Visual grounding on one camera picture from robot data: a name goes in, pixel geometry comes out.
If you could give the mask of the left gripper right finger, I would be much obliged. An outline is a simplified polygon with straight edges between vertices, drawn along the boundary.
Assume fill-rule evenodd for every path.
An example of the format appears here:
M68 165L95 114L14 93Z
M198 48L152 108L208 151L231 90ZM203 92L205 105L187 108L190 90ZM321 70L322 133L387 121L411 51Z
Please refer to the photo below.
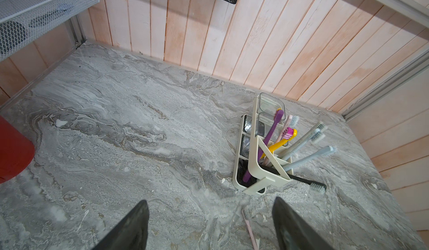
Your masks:
M334 249L281 197L276 197L272 215L280 250Z

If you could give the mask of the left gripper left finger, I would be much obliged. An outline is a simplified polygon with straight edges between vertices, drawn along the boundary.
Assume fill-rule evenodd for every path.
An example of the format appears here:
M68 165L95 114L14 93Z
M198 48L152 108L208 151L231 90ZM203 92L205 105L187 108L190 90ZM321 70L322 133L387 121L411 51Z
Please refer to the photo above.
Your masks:
M149 207L141 200L93 249L145 250L148 226Z

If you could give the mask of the black toothbrush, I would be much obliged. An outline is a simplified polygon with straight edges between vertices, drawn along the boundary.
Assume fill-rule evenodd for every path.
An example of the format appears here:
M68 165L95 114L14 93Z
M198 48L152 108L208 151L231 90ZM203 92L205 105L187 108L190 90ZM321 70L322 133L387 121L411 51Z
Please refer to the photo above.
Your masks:
M275 175L278 175L278 176L280 175L279 172L275 168L264 166L264 165L261 165L261 168L268 171L268 172L271 172ZM302 183L309 185L310 189L313 191L316 191L316 192L322 193L322 194L324 194L326 192L327 186L324 183L313 181L313 180L308 180L308 179L301 178L301 177L291 175L291 174L289 174L289 177L295 181L299 181L299 182L302 182Z

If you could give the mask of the yellow toothbrush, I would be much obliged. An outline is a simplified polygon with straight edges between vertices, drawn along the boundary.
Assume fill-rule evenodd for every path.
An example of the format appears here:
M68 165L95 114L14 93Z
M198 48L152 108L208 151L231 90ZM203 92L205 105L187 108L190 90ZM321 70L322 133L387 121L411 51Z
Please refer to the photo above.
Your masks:
M288 141L294 139L297 136L297 133L298 133L297 129L287 127L287 129L285 131L282 131L280 134L281 140L278 142L275 142L273 145L271 145L268 148L270 153L273 153L281 146L284 146Z

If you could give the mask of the grey toothbrush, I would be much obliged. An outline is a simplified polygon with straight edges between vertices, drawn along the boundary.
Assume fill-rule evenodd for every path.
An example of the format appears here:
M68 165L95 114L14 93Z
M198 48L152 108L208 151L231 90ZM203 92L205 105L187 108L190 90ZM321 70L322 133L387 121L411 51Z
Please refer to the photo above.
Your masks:
M295 144L293 144L288 149L282 151L278 158L287 160L290 158L296 151L305 146L309 141L313 144L318 143L319 141L325 138L324 131L328 129L327 125L319 121L311 130L309 130L302 138L300 138Z

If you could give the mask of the purple toothbrush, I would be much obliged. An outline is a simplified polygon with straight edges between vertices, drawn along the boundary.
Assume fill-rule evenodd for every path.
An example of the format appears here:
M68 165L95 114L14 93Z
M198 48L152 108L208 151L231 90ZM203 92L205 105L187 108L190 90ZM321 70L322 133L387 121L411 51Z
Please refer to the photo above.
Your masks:
M275 115L273 116L274 117L273 118L273 120L274 120L273 124L272 124L270 130L268 131L267 135L264 137L264 140L263 140L263 142L266 146L268 145L270 138L272 137L277 125L280 123L283 116L284 116L284 111L281 108L277 109L275 112ZM250 174L249 170L247 169L247 171L244 173L244 176L242 178L243 182L247 183L251 178L252 178L252 175Z

